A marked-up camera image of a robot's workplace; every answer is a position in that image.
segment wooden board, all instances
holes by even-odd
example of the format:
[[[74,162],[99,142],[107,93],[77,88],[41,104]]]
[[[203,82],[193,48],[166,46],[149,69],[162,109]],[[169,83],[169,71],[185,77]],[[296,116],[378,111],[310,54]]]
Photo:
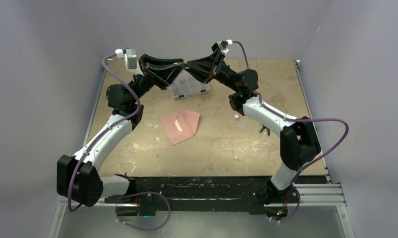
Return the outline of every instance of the wooden board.
[[[245,69],[242,59],[227,59],[235,71]],[[265,102],[296,117],[308,116],[301,85],[290,59],[252,59],[250,68],[259,74],[259,92]],[[126,82],[132,74],[124,62],[113,60],[109,66]],[[107,106],[106,89],[118,83],[106,74],[89,140],[103,127],[112,109]],[[259,134],[261,125],[237,114],[229,106],[232,91],[212,81],[210,92],[174,100],[171,89],[154,87],[141,98],[145,106],[136,129],[123,139],[104,162],[101,176],[127,173],[129,176],[257,176],[273,175],[281,163],[279,138]],[[180,109],[201,114],[194,137],[171,146],[160,118]],[[324,175],[322,162],[303,172]]]

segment small white object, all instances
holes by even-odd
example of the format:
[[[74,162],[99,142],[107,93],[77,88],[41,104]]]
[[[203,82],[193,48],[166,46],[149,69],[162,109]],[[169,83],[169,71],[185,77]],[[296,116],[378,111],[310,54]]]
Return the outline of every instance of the small white object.
[[[117,49],[117,50],[115,51],[115,54],[116,54],[116,56],[117,56],[118,59],[124,57],[124,52],[123,52],[122,49]]]

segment clear plastic container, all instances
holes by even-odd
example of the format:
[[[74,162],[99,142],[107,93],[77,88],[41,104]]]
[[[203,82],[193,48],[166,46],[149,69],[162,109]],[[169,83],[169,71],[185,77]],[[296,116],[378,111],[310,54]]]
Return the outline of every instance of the clear plastic container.
[[[171,91],[175,100],[206,93],[210,88],[211,86],[209,84],[203,84],[197,81],[186,71],[182,71],[171,84]]]

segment folded pink paper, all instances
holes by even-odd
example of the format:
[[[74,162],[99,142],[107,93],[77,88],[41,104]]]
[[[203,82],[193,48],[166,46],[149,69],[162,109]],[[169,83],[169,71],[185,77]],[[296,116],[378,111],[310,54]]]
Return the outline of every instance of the folded pink paper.
[[[180,110],[161,118],[162,126],[167,133],[171,145],[176,145],[193,137],[197,131],[200,113]]]

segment light purple wall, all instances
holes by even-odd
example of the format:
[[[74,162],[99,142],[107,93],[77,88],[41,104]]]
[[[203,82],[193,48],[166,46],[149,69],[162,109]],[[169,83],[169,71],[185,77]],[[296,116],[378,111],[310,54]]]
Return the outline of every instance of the light purple wall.
[[[251,58],[300,59],[333,0],[75,0],[103,56],[132,47],[139,54],[197,58],[233,39]],[[228,57],[242,57],[232,47]]]
[[[73,1],[0,1],[0,237],[46,237],[101,75]]]
[[[313,116],[350,132],[326,159],[357,237],[398,237],[398,0],[336,0],[300,64]],[[329,148],[343,128],[317,125]]]

